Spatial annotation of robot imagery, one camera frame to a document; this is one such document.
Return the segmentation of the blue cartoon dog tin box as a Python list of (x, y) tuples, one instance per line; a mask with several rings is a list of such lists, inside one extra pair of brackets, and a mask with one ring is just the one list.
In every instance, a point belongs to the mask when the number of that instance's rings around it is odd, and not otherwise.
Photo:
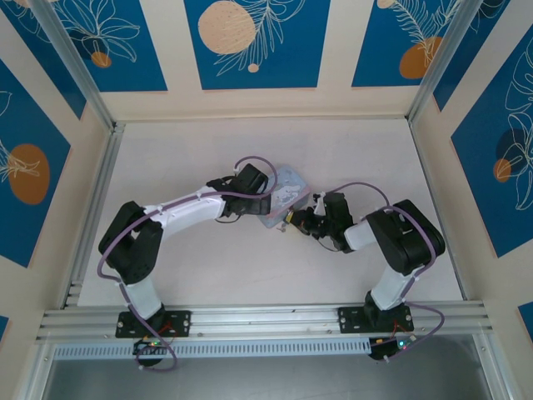
[(292, 209), (305, 207), (311, 192), (309, 185), (288, 165), (280, 166), (276, 176), (277, 185), (271, 193), (271, 211), (258, 217), (266, 228), (282, 223)]

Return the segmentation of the grey metal lower shelf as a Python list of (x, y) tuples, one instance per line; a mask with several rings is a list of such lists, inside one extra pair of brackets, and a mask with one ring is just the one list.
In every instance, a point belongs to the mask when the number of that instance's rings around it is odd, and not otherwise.
[(56, 361), (43, 400), (492, 400), (469, 337), (437, 336), (390, 362), (368, 356)]

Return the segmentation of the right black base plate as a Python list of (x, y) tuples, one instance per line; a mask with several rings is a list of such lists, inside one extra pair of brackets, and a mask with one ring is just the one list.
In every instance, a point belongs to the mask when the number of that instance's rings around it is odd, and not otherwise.
[(386, 311), (368, 306), (339, 307), (337, 315), (341, 333), (392, 333), (395, 325), (407, 332), (414, 330), (411, 310), (406, 305)]

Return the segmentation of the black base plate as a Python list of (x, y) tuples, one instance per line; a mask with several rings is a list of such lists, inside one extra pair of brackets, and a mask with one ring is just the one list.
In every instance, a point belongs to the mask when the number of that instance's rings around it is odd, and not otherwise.
[(395, 325), (407, 332), (414, 330), (411, 310), (406, 305), (386, 311), (368, 306), (339, 307), (337, 315), (341, 333), (392, 333)]
[[(167, 311), (164, 309), (156, 312), (146, 320), (146, 323), (162, 338), (187, 338), (191, 325), (190, 311)], [(144, 338), (152, 337), (151, 331), (133, 315), (131, 311), (121, 312), (118, 315), (116, 338)]]

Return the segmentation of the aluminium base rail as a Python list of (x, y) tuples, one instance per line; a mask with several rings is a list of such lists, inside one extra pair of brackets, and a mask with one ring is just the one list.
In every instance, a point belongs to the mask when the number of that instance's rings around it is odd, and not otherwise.
[[(250, 307), (168, 306), (173, 312), (189, 311), (189, 340), (285, 338), (339, 338), (349, 317), (340, 304), (259, 305)], [(66, 307), (47, 310), (37, 330), (39, 343), (89, 343), (111, 341), (122, 307)], [(493, 325), (481, 301), (422, 302), (410, 306), (411, 314), (399, 324), (414, 323), (415, 334), (427, 334), (444, 317), (440, 335), (485, 334)]]

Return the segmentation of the aluminium table side rail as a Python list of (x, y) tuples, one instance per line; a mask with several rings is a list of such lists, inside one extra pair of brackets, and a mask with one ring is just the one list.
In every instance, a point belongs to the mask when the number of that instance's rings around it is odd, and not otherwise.
[(424, 149), (423, 143), (420, 139), (420, 135), (417, 133), (414, 123), (407, 122), (407, 124), (410, 129), (410, 133), (411, 133), (412, 140), (416, 148), (418, 158), (420, 160), (421, 168), (425, 176), (428, 190), (430, 192), (431, 201), (434, 206), (435, 213), (436, 213), (436, 218), (442, 230), (442, 235), (443, 235), (443, 238), (446, 244), (446, 250), (449, 255), (449, 259), (451, 260), (451, 266), (453, 267), (456, 281), (461, 292), (461, 298), (463, 300), (469, 300), (468, 291), (466, 290), (465, 284), (461, 276), (461, 271), (457, 264), (454, 243), (453, 243), (453, 240), (451, 239), (450, 232), (444, 220), (444, 214), (442, 213), (442, 210), (441, 210), (441, 203), (438, 198), (439, 191), (438, 191), (438, 186), (436, 184), (434, 173), (432, 172), (431, 163), (430, 163), (430, 155)]
[(69, 265), (67, 281), (64, 284), (62, 297), (58, 301), (60, 309), (64, 309), (67, 306), (67, 299), (72, 285), (78, 281), (82, 282), (85, 276), (125, 127), (125, 123), (117, 122), (107, 139), (106, 147), (98, 166), (96, 181), (89, 197), (82, 229), (78, 235), (73, 258)]

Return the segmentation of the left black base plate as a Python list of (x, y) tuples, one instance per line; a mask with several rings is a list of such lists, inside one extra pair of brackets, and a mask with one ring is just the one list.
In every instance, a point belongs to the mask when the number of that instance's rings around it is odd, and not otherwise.
[[(162, 338), (187, 338), (191, 325), (190, 311), (167, 311), (164, 309), (156, 312), (146, 320), (146, 323)], [(118, 315), (116, 338), (144, 338), (152, 337), (151, 331), (133, 315), (131, 311), (121, 312)]]

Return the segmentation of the blue floral wall panel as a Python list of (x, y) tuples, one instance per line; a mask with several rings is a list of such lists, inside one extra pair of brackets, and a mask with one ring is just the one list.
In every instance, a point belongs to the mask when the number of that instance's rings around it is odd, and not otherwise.
[(100, 92), (167, 90), (140, 0), (51, 5)]
[(331, 0), (183, 0), (202, 90), (315, 88)]
[(27, 268), (70, 143), (0, 60), (0, 256)]
[(374, 0), (354, 88), (416, 86), (463, 0)]
[(452, 143), (497, 256), (533, 238), (533, 36), (525, 36)]

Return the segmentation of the aluminium frame post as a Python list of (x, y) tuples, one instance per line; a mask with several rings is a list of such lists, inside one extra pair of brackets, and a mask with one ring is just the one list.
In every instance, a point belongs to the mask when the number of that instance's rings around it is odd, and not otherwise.
[(406, 119), (412, 124), (428, 101), (444, 110), (511, 0), (456, 0), (456, 15), (422, 78)]
[(69, 71), (82, 95), (86, 98), (97, 119), (106, 130), (112, 133), (116, 126), (116, 121), (109, 112), (96, 83), (87, 70), (86, 64), (53, 10), (52, 5), (47, 0), (27, 1), (42, 30), (46, 33), (58, 56), (62, 59), (63, 65)]

